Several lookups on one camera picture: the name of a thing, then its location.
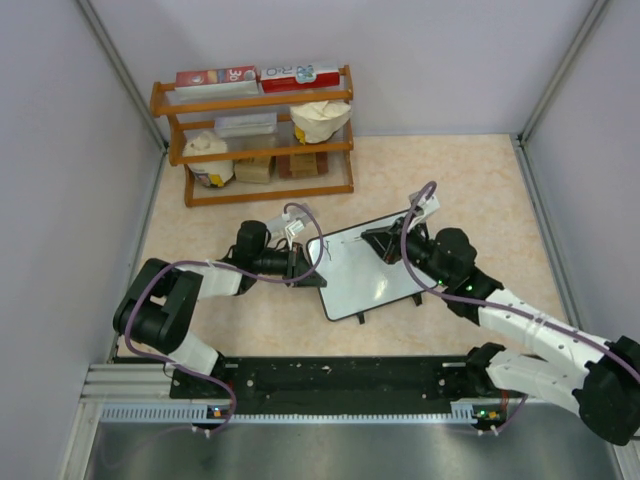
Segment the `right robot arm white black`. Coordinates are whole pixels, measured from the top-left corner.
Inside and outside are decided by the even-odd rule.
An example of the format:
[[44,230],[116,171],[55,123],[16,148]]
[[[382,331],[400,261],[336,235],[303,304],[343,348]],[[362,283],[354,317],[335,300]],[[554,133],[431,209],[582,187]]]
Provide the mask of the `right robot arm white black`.
[[559,406],[601,439],[619,446],[639,431],[639,344],[574,329],[519,299],[476,264],[477,251],[459,228],[435,236],[419,225],[408,233],[396,220],[364,231],[362,240],[386,264],[403,262],[410,276],[426,274],[435,295],[455,315],[529,349],[519,354],[496,343],[466,357],[467,384],[487,396],[520,392]]

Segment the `white black marker pen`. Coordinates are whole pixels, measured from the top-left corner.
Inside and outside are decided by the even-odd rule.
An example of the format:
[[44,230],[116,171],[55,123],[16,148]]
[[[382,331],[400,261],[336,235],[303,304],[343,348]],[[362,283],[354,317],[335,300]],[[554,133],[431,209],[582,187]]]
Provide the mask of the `white black marker pen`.
[[349,238],[349,239],[342,240],[341,243],[342,244],[351,244],[351,243],[359,242],[359,241],[362,241],[362,240],[363,239],[361,237],[354,237],[354,238]]

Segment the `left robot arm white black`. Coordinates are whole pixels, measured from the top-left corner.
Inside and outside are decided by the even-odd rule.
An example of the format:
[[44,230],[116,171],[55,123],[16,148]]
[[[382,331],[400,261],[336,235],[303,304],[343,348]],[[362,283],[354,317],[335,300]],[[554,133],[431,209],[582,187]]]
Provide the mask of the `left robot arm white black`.
[[220,394],[227,382],[225,370],[216,366],[221,354],[190,330],[197,301],[242,295],[258,277],[292,287],[326,286],[294,240],[311,223],[301,211],[267,223],[247,220],[218,261],[179,266],[156,258],[146,261],[116,309],[114,330],[194,371],[192,384],[203,395]]

